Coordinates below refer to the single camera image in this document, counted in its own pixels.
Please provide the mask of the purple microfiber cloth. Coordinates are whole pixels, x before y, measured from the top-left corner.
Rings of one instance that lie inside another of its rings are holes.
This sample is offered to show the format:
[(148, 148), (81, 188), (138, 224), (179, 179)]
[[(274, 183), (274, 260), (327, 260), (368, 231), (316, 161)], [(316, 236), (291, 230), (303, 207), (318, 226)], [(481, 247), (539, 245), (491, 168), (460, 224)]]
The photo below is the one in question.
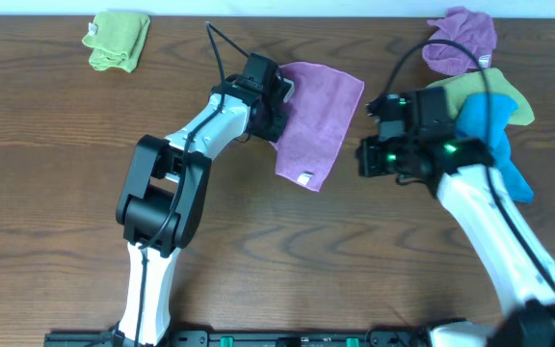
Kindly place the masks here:
[(273, 143), (275, 173), (318, 192), (339, 154), (364, 82), (347, 72), (308, 62), (281, 69), (294, 82), (294, 92), (285, 104), (286, 127)]

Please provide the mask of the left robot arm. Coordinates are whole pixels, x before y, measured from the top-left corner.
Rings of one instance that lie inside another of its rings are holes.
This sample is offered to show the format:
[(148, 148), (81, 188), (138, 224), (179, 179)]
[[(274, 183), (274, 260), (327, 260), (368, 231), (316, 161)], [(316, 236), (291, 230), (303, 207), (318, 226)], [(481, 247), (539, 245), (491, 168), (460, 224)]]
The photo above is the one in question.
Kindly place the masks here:
[(157, 346), (167, 336), (176, 262), (198, 229), (213, 161), (246, 132), (276, 141), (287, 121), (282, 106), (294, 91), (282, 76), (231, 75), (183, 128), (136, 144), (116, 209), (130, 276), (113, 345)]

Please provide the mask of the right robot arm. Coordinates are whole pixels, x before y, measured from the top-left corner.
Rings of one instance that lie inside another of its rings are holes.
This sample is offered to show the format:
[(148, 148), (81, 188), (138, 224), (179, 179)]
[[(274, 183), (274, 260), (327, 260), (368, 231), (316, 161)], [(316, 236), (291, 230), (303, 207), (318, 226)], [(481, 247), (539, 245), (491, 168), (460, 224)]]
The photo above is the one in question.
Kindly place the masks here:
[(458, 222), (494, 286), (503, 321), (427, 329), (428, 346), (555, 346), (555, 260), (510, 197), (492, 156), (491, 114), (469, 130), (441, 89), (382, 94), (367, 106), (377, 134), (357, 149), (359, 173), (422, 183)]

